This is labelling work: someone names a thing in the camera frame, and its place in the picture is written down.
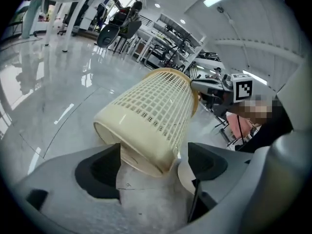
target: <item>laundry basket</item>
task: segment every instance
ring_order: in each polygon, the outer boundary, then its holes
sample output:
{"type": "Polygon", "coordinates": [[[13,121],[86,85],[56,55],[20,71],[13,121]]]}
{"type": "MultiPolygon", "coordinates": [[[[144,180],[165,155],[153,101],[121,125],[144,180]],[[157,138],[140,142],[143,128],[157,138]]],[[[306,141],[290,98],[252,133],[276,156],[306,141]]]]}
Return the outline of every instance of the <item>laundry basket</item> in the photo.
{"type": "Polygon", "coordinates": [[[121,143],[121,159],[155,177],[166,174],[177,158],[198,97],[191,80],[171,68],[153,70],[94,118],[106,144],[121,143]]]}

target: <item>cream plastic basket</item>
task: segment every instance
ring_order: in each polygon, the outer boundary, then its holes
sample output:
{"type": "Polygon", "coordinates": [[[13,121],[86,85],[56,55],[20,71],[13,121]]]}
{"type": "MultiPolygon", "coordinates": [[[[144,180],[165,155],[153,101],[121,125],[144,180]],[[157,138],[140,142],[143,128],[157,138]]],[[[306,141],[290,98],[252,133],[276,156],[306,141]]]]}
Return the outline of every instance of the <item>cream plastic basket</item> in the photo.
{"type": "Polygon", "coordinates": [[[198,107],[191,80],[171,68],[153,70],[94,118],[106,144],[121,143],[121,159],[155,177],[169,172],[198,107]]]}

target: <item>white ceiling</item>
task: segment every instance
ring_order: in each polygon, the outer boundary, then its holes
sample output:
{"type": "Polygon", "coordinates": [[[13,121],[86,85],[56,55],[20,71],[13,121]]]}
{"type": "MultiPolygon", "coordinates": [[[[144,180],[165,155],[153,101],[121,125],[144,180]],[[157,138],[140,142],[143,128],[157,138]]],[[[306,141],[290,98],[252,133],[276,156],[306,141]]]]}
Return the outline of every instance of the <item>white ceiling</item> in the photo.
{"type": "Polygon", "coordinates": [[[155,1],[206,35],[205,49],[217,52],[229,72],[248,70],[276,91],[310,50],[283,0],[224,0],[209,8],[204,0],[155,1]]]}

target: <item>white floor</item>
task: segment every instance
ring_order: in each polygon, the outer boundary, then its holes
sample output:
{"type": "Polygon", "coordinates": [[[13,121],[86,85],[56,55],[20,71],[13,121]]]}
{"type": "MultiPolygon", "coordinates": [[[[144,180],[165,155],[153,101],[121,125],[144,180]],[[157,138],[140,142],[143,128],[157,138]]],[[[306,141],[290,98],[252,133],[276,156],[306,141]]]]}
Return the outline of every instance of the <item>white floor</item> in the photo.
{"type": "MultiPolygon", "coordinates": [[[[0,161],[9,185],[45,160],[103,145],[93,129],[94,115],[150,71],[85,38],[71,38],[68,53],[63,53],[63,38],[53,36],[47,47],[38,40],[0,52],[0,161]]],[[[187,158],[187,142],[226,148],[222,126],[215,128],[218,123],[199,106],[181,157],[187,158]]],[[[190,195],[175,169],[154,179],[123,163],[117,187],[125,211],[143,232],[167,233],[186,224],[190,195]]]]}

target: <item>ceiling beam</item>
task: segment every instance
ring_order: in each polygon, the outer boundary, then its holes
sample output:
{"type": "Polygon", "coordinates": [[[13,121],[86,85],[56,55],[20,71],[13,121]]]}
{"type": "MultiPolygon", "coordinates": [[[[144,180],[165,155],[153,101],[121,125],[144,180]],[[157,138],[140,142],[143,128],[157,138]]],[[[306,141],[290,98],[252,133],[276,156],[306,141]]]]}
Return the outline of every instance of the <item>ceiling beam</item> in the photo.
{"type": "Polygon", "coordinates": [[[231,46],[237,46],[237,47],[243,47],[245,45],[247,48],[262,50],[262,51],[282,57],[284,59],[287,59],[297,64],[301,64],[303,61],[303,58],[301,56],[289,50],[275,47],[266,43],[260,43],[256,41],[247,41],[247,40],[215,40],[214,43],[216,45],[231,45],[231,46]]]}

